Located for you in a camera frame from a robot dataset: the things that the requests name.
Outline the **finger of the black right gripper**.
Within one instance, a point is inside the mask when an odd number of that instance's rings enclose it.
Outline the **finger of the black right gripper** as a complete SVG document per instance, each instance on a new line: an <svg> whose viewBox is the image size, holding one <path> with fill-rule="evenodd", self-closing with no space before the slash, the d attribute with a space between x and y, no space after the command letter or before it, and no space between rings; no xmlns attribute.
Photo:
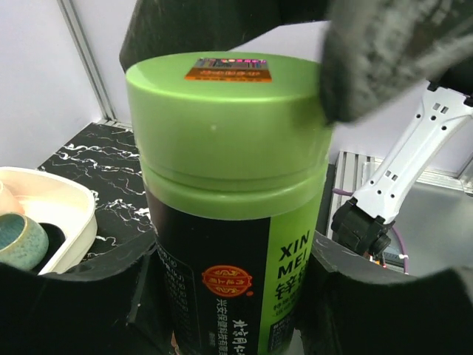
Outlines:
<svg viewBox="0 0 473 355"><path fill-rule="evenodd" d="M279 26L323 20L329 1L140 0L119 53L123 70L162 55L226 51Z"/></svg>
<svg viewBox="0 0 473 355"><path fill-rule="evenodd" d="M319 72L330 123L354 122L472 57L471 1L334 1Z"/></svg>

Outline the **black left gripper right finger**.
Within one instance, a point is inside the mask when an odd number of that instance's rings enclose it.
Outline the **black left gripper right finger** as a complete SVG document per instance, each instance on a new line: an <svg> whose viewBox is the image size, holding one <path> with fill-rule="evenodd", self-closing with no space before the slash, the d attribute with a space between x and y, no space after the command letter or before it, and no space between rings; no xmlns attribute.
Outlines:
<svg viewBox="0 0 473 355"><path fill-rule="evenodd" d="M472 268L413 277L316 233L296 327L304 354L471 354Z"/></svg>

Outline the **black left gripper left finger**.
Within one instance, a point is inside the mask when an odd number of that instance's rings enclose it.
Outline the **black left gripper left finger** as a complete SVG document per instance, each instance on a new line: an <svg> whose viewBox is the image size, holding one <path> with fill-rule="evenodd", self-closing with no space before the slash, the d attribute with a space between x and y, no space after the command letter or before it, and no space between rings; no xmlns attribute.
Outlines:
<svg viewBox="0 0 473 355"><path fill-rule="evenodd" d="M63 274L1 265L2 354L161 354L145 233Z"/></svg>

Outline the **green bottle cap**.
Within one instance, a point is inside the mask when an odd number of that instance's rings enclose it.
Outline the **green bottle cap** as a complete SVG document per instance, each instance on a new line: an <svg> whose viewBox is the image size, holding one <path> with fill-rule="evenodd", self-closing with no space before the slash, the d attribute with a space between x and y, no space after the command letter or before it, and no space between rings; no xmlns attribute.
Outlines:
<svg viewBox="0 0 473 355"><path fill-rule="evenodd" d="M259 53L182 53L126 72L145 174L261 187L324 170L333 131L316 62Z"/></svg>

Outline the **green pill bottle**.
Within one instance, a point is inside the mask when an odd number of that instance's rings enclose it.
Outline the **green pill bottle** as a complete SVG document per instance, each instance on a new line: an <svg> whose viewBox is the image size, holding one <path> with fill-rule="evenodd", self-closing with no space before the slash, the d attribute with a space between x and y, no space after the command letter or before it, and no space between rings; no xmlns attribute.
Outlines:
<svg viewBox="0 0 473 355"><path fill-rule="evenodd" d="M182 354L285 354L327 173L291 188L195 189L142 166L172 325Z"/></svg>

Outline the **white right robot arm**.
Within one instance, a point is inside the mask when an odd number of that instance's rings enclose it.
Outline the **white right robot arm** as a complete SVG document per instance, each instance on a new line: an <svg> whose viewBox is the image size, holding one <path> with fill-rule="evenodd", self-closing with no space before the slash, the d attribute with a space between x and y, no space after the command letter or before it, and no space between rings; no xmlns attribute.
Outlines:
<svg viewBox="0 0 473 355"><path fill-rule="evenodd" d="M302 269L333 127L426 79L412 123L333 218L343 246L379 256L413 183L472 117L471 56L470 1L138 1L120 64L163 262Z"/></svg>

